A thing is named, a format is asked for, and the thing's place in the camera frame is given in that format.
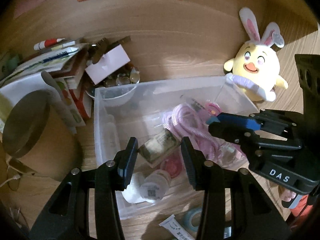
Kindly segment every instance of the plastic storage bin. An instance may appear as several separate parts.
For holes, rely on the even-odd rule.
[[[193,77],[131,84],[120,87],[98,88],[94,102],[94,141],[97,165],[111,160],[123,150],[130,137],[136,137],[139,146],[159,133],[162,116],[168,109],[184,103],[180,98],[186,95],[198,102],[217,103],[223,112],[249,115],[258,112],[255,105],[234,84],[226,82],[224,76]],[[135,172],[151,173],[146,161],[138,155]],[[172,180],[171,187],[160,203],[175,196],[189,194],[186,171]],[[116,193],[119,215],[126,219],[148,212],[154,205],[143,202],[130,204]]]

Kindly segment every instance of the wooden surface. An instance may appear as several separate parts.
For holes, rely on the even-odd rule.
[[[95,41],[104,36],[117,39],[131,35],[132,42],[125,50],[140,68],[142,81],[222,75],[223,63],[248,40],[238,16],[243,6],[255,13],[260,34],[269,22],[276,21],[286,42],[277,54],[289,89],[276,89],[276,101],[259,107],[302,112],[302,90],[293,56],[319,53],[319,33],[300,16],[267,0],[47,0],[12,20],[13,1],[0,18],[0,51],[12,49],[27,56],[35,43],[47,38],[84,36]],[[93,120],[77,131],[85,154],[82,168],[93,169]],[[277,186],[255,177],[286,218],[289,210],[281,207]],[[58,184],[49,178],[23,177],[18,191],[10,192],[10,201],[21,206],[32,226]],[[192,193],[166,206],[155,205],[147,214],[123,220],[124,235],[126,239],[171,239],[158,224],[171,214],[180,219],[183,212],[201,201],[201,193]],[[230,210],[228,199],[226,207]],[[92,205],[89,210],[90,232],[95,236]]]

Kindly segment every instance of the pink bunny ear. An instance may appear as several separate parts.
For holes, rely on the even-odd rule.
[[[262,36],[261,43],[267,45],[268,47],[271,47],[273,44],[275,44],[275,42],[272,38],[273,32],[280,34],[280,28],[275,22],[271,22],[268,24],[268,26]]]
[[[239,16],[250,40],[260,42],[257,20],[253,12],[249,8],[243,7],[239,11]]]

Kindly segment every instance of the white bottle cap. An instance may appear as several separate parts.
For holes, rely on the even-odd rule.
[[[140,187],[140,195],[145,201],[156,203],[163,199],[169,189],[170,174],[163,170],[156,170],[150,174]]]
[[[146,201],[140,195],[140,186],[144,180],[142,172],[132,174],[130,184],[127,186],[127,189],[122,191],[122,196],[128,203],[134,204]]]

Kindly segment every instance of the tube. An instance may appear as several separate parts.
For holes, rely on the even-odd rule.
[[[174,215],[161,222],[159,226],[167,229],[177,240],[195,240],[184,228],[175,220]]]

